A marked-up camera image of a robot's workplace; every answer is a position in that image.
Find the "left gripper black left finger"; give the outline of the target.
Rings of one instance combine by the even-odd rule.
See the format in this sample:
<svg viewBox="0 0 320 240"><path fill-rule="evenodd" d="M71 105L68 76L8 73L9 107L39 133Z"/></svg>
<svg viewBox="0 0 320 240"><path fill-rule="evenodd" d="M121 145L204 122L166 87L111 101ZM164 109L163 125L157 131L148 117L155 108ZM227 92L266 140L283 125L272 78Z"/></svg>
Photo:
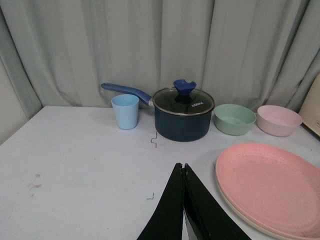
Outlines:
<svg viewBox="0 0 320 240"><path fill-rule="evenodd" d="M176 163L159 203L139 240L181 240L183 233L185 185L183 166Z"/></svg>

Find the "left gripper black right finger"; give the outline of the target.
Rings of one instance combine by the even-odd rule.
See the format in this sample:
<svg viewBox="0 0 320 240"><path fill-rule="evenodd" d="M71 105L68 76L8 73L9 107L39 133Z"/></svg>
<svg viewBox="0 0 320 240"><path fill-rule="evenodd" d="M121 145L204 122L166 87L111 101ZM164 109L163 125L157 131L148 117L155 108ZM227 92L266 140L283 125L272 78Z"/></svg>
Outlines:
<svg viewBox="0 0 320 240"><path fill-rule="evenodd" d="M190 240L249 240L228 216L192 168L185 164L184 215Z"/></svg>

